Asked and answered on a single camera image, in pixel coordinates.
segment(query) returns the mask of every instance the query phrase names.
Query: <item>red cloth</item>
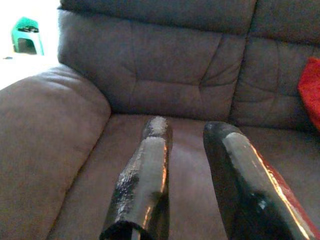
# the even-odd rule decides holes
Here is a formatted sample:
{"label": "red cloth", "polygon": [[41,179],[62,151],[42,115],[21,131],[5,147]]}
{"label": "red cloth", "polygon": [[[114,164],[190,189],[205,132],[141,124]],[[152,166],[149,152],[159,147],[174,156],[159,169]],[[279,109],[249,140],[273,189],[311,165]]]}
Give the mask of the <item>red cloth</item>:
{"label": "red cloth", "polygon": [[298,84],[298,91],[311,122],[320,131],[320,59],[308,59]]}

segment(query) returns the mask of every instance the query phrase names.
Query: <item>back cushion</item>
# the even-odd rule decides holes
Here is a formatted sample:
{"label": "back cushion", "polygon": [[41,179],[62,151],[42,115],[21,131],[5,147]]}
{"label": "back cushion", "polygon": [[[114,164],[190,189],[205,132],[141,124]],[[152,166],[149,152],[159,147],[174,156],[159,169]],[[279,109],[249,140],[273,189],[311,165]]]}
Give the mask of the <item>back cushion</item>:
{"label": "back cushion", "polygon": [[183,2],[65,0],[59,60],[114,112],[226,121],[255,1]]}
{"label": "back cushion", "polygon": [[232,103],[236,125],[313,130],[297,86],[320,56],[318,0],[259,0]]}

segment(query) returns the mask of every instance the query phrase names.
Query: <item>gray couch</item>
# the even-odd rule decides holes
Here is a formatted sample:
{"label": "gray couch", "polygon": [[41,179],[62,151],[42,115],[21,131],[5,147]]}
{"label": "gray couch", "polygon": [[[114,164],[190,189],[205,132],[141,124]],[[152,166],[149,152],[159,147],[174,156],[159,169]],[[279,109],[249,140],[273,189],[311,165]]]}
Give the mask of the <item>gray couch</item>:
{"label": "gray couch", "polygon": [[0,92],[0,239],[98,239],[150,115],[173,128],[170,240],[226,239],[205,121],[239,126],[320,229],[320,136],[297,92],[319,0],[63,0],[59,29],[61,64]]}

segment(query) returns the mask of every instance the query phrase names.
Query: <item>plastic stool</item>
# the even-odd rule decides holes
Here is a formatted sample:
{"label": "plastic stool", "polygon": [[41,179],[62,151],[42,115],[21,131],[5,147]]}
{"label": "plastic stool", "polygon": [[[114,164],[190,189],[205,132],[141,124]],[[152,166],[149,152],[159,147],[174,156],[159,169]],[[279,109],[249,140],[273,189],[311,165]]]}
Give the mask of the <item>plastic stool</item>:
{"label": "plastic stool", "polygon": [[39,32],[25,32],[19,31],[18,29],[23,29],[25,27],[34,27],[39,29],[38,23],[35,20],[29,19],[27,17],[22,17],[15,24],[12,29],[12,41],[15,47],[15,51],[20,53],[19,50],[19,39],[29,39],[33,42],[36,54],[44,55],[44,49],[41,43]]}

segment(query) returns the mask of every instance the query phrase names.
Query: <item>black object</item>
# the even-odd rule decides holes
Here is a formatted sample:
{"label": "black object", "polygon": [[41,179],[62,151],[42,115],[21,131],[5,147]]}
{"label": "black object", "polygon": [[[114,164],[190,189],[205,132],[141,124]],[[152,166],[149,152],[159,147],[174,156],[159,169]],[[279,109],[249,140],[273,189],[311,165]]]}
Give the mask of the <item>black object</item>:
{"label": "black object", "polygon": [[167,240],[172,129],[150,119],[139,147],[117,180],[100,240]]}
{"label": "black object", "polygon": [[228,239],[320,239],[282,176],[238,128],[209,122],[203,141]]}
{"label": "black object", "polygon": [[38,33],[39,29],[35,26],[25,26],[18,28],[18,31],[26,33]]}

